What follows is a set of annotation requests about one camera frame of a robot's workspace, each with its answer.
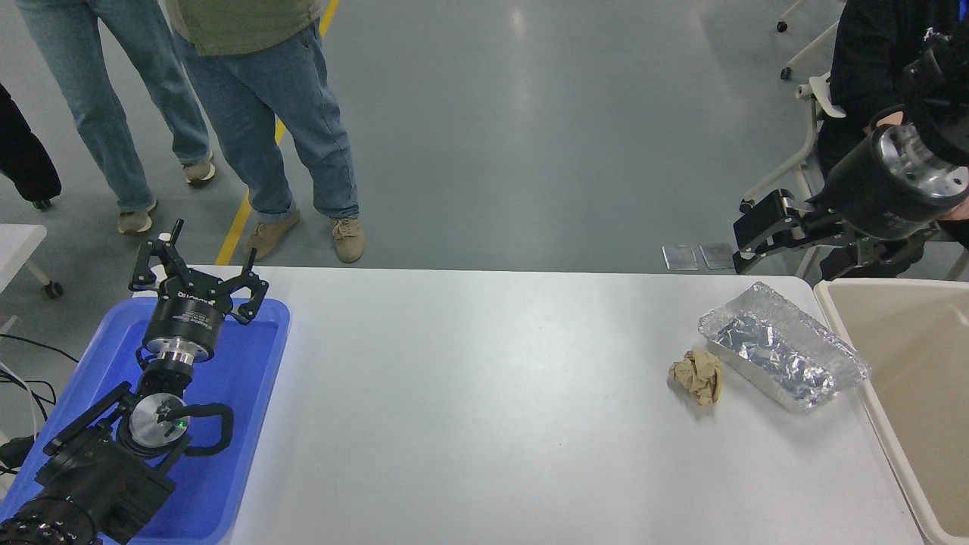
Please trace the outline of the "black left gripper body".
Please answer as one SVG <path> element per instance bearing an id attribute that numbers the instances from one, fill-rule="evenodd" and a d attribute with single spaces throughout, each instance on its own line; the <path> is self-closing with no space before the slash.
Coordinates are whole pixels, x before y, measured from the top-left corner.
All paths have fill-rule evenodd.
<path id="1" fill-rule="evenodd" d="M 159 299 L 143 337 L 149 350 L 160 350 L 180 338 L 200 350 L 215 350 L 224 320 L 232 310 L 228 294 L 214 292 L 203 282 L 187 286 L 177 277 L 160 283 Z"/>

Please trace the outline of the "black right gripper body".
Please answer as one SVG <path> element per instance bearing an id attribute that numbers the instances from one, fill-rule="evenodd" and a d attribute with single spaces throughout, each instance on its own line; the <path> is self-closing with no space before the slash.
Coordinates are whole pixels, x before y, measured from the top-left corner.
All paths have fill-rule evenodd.
<path id="1" fill-rule="evenodd" d="M 916 131 L 874 131 L 826 177 L 813 197 L 863 235 L 901 239 L 949 210 L 949 165 Z"/>

